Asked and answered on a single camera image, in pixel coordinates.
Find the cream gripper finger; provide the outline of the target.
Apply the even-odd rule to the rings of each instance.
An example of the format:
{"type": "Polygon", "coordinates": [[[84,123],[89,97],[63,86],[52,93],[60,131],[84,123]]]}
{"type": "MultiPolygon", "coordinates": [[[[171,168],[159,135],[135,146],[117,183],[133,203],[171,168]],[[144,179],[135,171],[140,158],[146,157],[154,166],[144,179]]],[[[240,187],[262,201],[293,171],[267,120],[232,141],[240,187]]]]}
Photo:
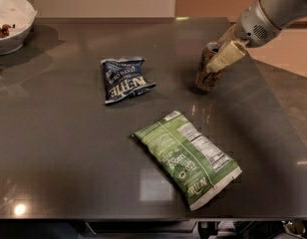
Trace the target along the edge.
{"type": "Polygon", "coordinates": [[[225,31],[225,33],[218,39],[219,45],[223,45],[226,42],[234,41],[236,39],[235,27],[236,25],[233,24],[225,31]]]}
{"type": "Polygon", "coordinates": [[[220,72],[226,67],[239,61],[246,55],[245,45],[237,41],[226,42],[220,45],[218,53],[207,63],[212,72],[220,72]]]}

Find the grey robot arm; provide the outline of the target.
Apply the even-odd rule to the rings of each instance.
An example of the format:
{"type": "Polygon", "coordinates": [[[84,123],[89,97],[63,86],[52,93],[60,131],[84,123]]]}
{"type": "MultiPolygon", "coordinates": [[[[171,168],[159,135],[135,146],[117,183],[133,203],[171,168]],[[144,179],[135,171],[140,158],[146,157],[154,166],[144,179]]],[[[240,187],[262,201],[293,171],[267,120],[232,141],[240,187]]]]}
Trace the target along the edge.
{"type": "Polygon", "coordinates": [[[256,0],[218,40],[219,50],[206,62],[217,73],[239,61],[247,48],[262,47],[285,28],[307,17],[307,0],[256,0]]]}

